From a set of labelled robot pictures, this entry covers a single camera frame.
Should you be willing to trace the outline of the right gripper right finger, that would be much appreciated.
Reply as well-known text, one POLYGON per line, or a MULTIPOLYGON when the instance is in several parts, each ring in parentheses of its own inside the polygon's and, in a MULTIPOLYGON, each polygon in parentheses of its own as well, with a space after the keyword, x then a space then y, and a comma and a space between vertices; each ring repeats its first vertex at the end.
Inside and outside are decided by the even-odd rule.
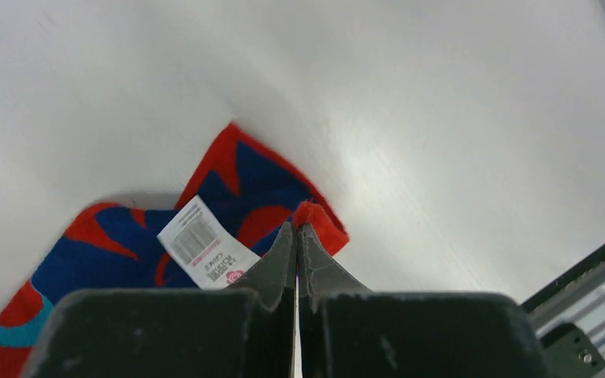
POLYGON ((550 377, 525 311, 486 292, 371 291, 298 230, 305 377, 550 377))

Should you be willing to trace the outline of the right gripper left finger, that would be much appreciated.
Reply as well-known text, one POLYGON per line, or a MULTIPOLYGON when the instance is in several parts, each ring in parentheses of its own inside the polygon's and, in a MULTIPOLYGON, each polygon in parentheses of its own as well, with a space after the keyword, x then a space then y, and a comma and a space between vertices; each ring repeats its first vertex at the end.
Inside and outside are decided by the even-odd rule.
POLYGON ((295 233, 221 290, 102 289, 66 295, 24 377, 290 377, 295 233))

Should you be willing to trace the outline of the red and teal patterned towel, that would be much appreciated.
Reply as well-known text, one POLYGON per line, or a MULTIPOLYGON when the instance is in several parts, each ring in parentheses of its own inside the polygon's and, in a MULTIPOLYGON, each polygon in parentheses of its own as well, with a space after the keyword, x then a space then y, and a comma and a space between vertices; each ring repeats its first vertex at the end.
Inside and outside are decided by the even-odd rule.
POLYGON ((73 291, 193 287, 158 233, 194 197, 229 235, 260 256, 284 222, 311 224, 329 254, 349 240, 325 198, 292 163, 229 124, 210 145, 175 209, 98 202, 76 216, 0 313, 0 377, 19 376, 55 305, 73 291))

